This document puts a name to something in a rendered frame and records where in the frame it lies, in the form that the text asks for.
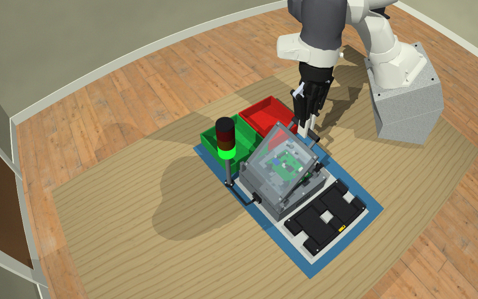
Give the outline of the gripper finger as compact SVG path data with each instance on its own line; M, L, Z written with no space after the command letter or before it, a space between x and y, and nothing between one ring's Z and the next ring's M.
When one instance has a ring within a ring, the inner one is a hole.
M304 82L300 84L297 90L292 89L290 94L293 97L294 114L299 119L298 133L303 137L307 137L308 127L310 124L310 114L313 100L316 97L318 86L316 84L312 87L311 95L308 95L303 90Z
M329 88L330 88L331 83L333 82L333 80L334 80L334 77L332 76L331 79L326 81L325 83L320 83L319 92L316 93L316 97L313 100L312 110L311 110L311 114L310 114L309 128L312 131L314 130L316 117L318 117L320 115L320 113L318 113L317 111L321 110L324 107L324 103L326 101L327 93L329 91Z

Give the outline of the green bin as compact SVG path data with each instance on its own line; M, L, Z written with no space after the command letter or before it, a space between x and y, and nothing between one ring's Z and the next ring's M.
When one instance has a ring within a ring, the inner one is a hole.
M230 117L235 125L236 154L231 158L231 175L240 170L240 162L246 162L259 144L263 141L261 137L247 122L238 114ZM217 138L215 126L200 134L201 143L226 170L224 159L218 155Z

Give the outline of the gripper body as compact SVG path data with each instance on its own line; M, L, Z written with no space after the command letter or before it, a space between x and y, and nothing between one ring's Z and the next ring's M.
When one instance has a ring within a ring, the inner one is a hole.
M317 92L319 92L320 83L324 83L331 79L334 66L330 68L319 68L310 66L305 62L299 62L300 82L304 82L303 90L308 95L312 93L312 87L314 84L318 86ZM314 83L315 82L315 83Z

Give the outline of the red bin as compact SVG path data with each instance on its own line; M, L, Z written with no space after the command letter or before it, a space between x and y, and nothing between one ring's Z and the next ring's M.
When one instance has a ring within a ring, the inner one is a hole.
M287 127L295 115L273 96L269 96L242 110L239 116L265 138L278 120Z

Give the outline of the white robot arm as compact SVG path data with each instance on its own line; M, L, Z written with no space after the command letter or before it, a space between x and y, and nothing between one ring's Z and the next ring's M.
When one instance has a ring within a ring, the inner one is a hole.
M374 82L383 89L409 87L426 58L408 43L399 42L384 16L370 11L397 1L287 0L288 12L303 28L300 33L278 37L277 56L319 68L335 66L338 57L343 57L341 36L348 24L360 35Z

